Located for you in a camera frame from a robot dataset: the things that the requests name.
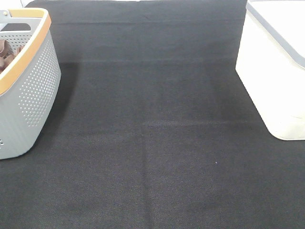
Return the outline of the brown towels in basket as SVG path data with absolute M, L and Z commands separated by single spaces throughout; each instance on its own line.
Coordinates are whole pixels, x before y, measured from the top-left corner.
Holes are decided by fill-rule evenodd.
M 0 41 L 0 72 L 2 73 L 15 57 L 22 51 L 24 46 L 19 46 L 16 52 L 11 52 L 7 40 Z

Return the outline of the white lidded storage box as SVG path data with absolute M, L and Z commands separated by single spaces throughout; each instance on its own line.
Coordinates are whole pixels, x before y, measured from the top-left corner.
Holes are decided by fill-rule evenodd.
M 249 0 L 236 72 L 267 130 L 305 138 L 305 3 Z

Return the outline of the black table cloth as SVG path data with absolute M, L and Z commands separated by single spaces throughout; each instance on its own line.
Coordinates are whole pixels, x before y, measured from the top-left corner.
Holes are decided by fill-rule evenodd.
M 305 143 L 235 63 L 244 0 L 35 0 L 61 68 L 34 147 L 0 163 L 3 229 L 302 229 Z

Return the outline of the grey perforated laundry basket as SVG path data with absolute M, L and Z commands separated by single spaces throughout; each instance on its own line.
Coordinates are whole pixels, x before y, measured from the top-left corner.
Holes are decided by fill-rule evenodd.
M 0 157 L 27 153 L 53 106 L 61 70 L 53 44 L 51 18 L 43 8 L 1 10 L 0 40 L 22 51 L 0 73 Z

